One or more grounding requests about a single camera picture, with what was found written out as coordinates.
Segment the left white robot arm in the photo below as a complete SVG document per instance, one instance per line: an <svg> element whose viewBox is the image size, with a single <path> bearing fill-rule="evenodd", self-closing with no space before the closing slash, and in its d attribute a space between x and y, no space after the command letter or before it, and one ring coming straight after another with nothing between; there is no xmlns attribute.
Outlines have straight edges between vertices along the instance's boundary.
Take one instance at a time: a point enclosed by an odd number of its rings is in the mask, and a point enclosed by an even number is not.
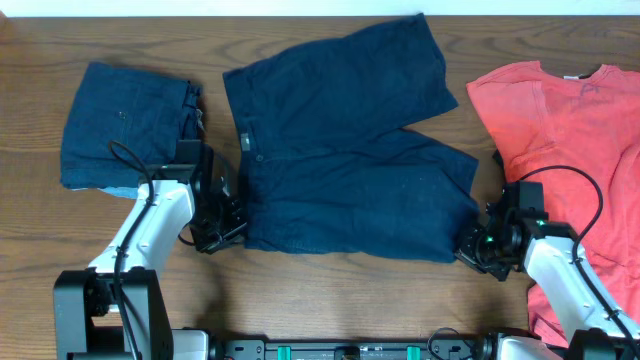
<svg viewBox="0 0 640 360"><path fill-rule="evenodd" d="M60 359L221 359L205 330L170 325L159 278L183 230L213 254L241 242L246 219L211 165L148 168L136 203L105 250L53 288Z"/></svg>

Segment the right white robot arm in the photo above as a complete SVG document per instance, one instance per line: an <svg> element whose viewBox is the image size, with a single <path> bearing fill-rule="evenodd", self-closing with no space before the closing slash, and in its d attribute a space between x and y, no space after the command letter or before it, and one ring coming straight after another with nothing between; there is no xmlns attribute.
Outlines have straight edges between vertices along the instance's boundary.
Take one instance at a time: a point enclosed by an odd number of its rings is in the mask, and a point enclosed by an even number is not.
<svg viewBox="0 0 640 360"><path fill-rule="evenodd" d="M544 292L568 342L563 349L500 330L476 346L476 359L639 357L639 324L609 294L569 225L531 219L505 228L475 223L459 233L455 256L500 281L511 271L527 274Z"/></svg>

